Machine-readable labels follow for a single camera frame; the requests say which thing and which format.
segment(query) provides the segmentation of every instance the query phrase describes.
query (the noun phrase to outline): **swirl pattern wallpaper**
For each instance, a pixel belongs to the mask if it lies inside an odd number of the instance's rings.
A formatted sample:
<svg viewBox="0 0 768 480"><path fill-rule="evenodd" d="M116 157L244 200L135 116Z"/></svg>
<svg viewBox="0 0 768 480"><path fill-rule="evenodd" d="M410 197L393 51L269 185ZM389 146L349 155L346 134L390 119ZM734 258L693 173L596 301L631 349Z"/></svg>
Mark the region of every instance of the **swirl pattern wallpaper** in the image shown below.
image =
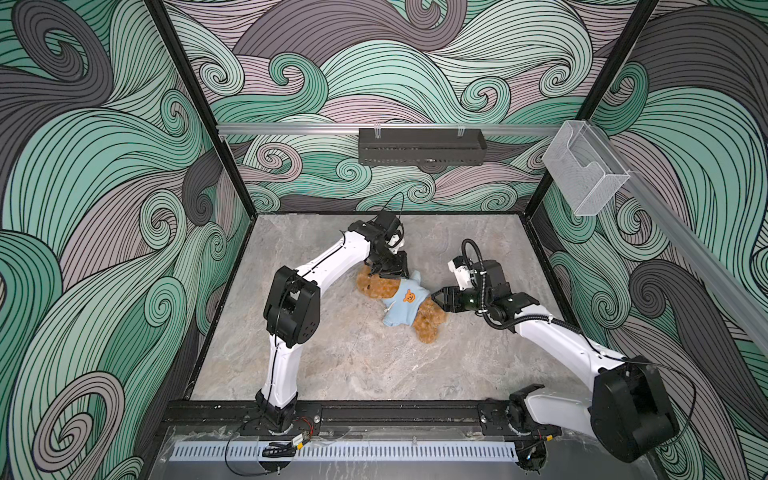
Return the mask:
<svg viewBox="0 0 768 480"><path fill-rule="evenodd" d="M250 219L142 0L0 2L2 478L135 478Z"/></svg>
<svg viewBox="0 0 768 480"><path fill-rule="evenodd" d="M166 5L220 123L560 124L575 117L635 2ZM261 211L378 210L398 192L407 211L521 211L549 140L487 140L487 164L420 170L360 166L356 137L228 137Z"/></svg>
<svg viewBox="0 0 768 480"><path fill-rule="evenodd" d="M593 121L768 312L768 2L698 3L647 23ZM765 479L768 360L643 207L574 217L553 186L534 222L592 338L696 383L670 477ZM690 383L660 372L685 419Z"/></svg>

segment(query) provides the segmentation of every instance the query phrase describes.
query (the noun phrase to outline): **stuffed animal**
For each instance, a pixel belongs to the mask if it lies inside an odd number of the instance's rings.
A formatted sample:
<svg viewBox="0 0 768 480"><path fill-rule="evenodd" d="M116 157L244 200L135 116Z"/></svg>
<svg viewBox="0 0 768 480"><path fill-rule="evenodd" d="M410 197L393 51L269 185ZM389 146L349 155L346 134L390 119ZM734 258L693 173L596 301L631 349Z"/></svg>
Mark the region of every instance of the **stuffed animal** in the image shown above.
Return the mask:
<svg viewBox="0 0 768 480"><path fill-rule="evenodd" d="M419 272L413 272L408 280L393 280L371 275L370 267L364 265L357 274L357 288L387 306L386 325L413 325L419 340L432 343L437 339L437 326L445 322L445 312L420 283Z"/></svg>

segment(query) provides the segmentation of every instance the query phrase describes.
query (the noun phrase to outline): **light blue toy shirt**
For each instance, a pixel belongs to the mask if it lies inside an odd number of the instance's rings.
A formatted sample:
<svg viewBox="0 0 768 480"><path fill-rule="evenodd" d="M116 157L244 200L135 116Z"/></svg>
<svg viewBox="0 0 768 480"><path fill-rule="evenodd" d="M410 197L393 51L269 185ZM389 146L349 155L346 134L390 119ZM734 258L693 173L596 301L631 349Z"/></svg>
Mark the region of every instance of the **light blue toy shirt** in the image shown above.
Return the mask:
<svg viewBox="0 0 768 480"><path fill-rule="evenodd" d="M384 325L412 325L416 319L419 306L429 296L429 291L421 286L422 274L413 272L411 278L400 279L400 288L392 298L382 301L387 306L387 314L384 317Z"/></svg>

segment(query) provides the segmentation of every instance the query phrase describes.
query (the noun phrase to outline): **white slotted strip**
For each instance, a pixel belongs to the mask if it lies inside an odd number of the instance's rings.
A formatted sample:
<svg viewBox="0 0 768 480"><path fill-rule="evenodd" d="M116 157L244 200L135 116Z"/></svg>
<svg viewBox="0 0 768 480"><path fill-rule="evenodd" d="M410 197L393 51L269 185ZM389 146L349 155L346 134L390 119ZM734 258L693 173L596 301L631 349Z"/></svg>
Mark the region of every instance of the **white slotted strip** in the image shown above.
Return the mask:
<svg viewBox="0 0 768 480"><path fill-rule="evenodd" d="M265 441L230 442L227 461L273 462L261 456ZM174 445L171 462L215 462L224 460L226 441L184 442ZM295 462L517 462L511 442L469 441L333 441L311 442L291 460Z"/></svg>

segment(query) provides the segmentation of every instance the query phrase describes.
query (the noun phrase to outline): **brown fur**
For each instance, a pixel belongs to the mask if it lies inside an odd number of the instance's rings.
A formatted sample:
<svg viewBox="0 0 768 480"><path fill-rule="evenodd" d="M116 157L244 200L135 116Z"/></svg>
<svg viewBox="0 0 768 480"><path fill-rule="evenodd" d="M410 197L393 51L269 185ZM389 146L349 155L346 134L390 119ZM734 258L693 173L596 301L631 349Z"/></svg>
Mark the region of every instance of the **brown fur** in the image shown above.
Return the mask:
<svg viewBox="0 0 768 480"><path fill-rule="evenodd" d="M378 275L369 276L370 267L363 265L357 274L357 288L366 296L373 299L392 298L400 287L400 280L382 278ZM419 306L413 328L423 343L432 343L437 339L437 325L445 322L445 312L427 297Z"/></svg>

